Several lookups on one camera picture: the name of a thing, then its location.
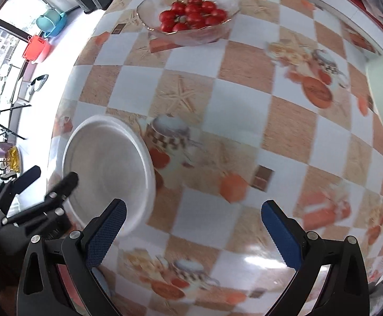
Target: clear glass fruit bowl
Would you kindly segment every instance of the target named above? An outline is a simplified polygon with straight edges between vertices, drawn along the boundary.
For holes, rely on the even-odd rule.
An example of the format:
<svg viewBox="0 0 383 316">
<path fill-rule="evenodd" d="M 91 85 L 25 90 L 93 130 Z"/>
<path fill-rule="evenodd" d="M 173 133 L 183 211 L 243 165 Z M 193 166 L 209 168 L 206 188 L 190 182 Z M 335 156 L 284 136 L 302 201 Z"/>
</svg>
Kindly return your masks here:
<svg viewBox="0 0 383 316">
<path fill-rule="evenodd" d="M 144 0 L 137 7 L 137 15 L 154 36 L 182 46 L 196 46 L 218 40 L 231 29 L 233 20 L 240 11 L 240 0 L 210 0 L 215 2 L 218 8 L 222 8 L 228 13 L 228 18 L 223 23 L 201 29 L 162 32 L 159 30 L 161 25 L 159 14 L 171 9 L 171 4 L 175 1 L 186 0 Z"/>
</svg>

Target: silver bolt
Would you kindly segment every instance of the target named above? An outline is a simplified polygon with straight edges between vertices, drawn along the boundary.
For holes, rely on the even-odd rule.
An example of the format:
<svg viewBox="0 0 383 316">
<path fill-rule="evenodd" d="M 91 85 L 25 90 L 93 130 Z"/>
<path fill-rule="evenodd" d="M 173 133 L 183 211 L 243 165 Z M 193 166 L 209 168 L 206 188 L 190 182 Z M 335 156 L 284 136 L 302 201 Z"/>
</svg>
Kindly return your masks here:
<svg viewBox="0 0 383 316">
<path fill-rule="evenodd" d="M 58 216 L 64 215 L 64 210 L 62 208 L 55 209 L 55 214 Z"/>
<path fill-rule="evenodd" d="M 33 235 L 32 238 L 30 239 L 32 244 L 36 244 L 36 242 L 39 242 L 39 240 L 40 240 L 40 236 L 39 235 Z"/>
<path fill-rule="evenodd" d="M 307 237 L 308 237 L 310 240 L 317 240 L 317 238 L 319 237 L 319 235 L 317 235 L 317 233 L 315 233 L 315 232 L 308 232 L 308 233 L 307 233 Z"/>
<path fill-rule="evenodd" d="M 347 238 L 348 242 L 352 245 L 355 245 L 357 243 L 357 239 L 355 237 L 353 237 L 352 235 L 350 235 L 348 238 Z"/>
<path fill-rule="evenodd" d="M 74 230 L 70 233 L 70 239 L 77 239 L 80 236 L 80 232 L 78 230 Z"/>
</svg>

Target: pile of tomatoes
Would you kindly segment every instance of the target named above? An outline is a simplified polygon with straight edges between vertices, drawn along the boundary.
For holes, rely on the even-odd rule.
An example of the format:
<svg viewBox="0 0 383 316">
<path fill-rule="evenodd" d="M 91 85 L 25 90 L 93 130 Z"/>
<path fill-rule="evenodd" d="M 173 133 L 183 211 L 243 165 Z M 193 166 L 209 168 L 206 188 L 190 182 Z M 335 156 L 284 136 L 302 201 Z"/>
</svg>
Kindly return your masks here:
<svg viewBox="0 0 383 316">
<path fill-rule="evenodd" d="M 187 3 L 174 2 L 170 10 L 159 14 L 159 21 L 161 31 L 170 33 L 218 25 L 227 17 L 227 12 L 213 1 L 187 0 Z"/>
</svg>

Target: blue gripper pad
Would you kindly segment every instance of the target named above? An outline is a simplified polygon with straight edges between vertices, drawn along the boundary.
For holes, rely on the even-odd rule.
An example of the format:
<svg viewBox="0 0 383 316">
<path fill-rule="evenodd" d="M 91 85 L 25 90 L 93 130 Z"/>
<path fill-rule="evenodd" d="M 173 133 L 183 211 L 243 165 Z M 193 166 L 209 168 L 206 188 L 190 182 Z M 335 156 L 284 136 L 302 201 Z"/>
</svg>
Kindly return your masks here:
<svg viewBox="0 0 383 316">
<path fill-rule="evenodd" d="M 86 266 L 88 269 L 102 263 L 127 217 L 125 202 L 117 199 L 111 202 L 111 204 L 114 203 L 115 207 L 86 245 Z M 102 216 L 111 207 L 111 204 L 102 213 Z"/>
<path fill-rule="evenodd" d="M 297 240 L 268 202 L 262 205 L 261 217 L 286 265 L 298 271 L 302 264 L 302 251 Z"/>
</svg>

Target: checkered tablecloth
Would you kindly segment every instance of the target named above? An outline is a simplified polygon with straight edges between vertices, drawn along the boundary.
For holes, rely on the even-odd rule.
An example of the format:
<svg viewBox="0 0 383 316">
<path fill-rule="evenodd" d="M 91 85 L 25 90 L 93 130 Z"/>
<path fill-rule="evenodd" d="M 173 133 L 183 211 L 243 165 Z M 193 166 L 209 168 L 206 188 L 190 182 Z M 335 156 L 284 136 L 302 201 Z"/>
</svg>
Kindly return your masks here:
<svg viewBox="0 0 383 316">
<path fill-rule="evenodd" d="M 149 37 L 142 1 L 114 0 L 98 23 L 66 84 L 49 158 L 52 185 L 72 131 L 96 114 L 125 121 L 148 145 L 153 212 L 102 267 L 123 315 L 266 313 L 294 274 L 261 223 L 268 199 L 324 238 L 354 235 L 369 279 L 383 273 L 372 45 L 306 0 L 241 0 L 222 39 L 177 47 Z"/>
</svg>

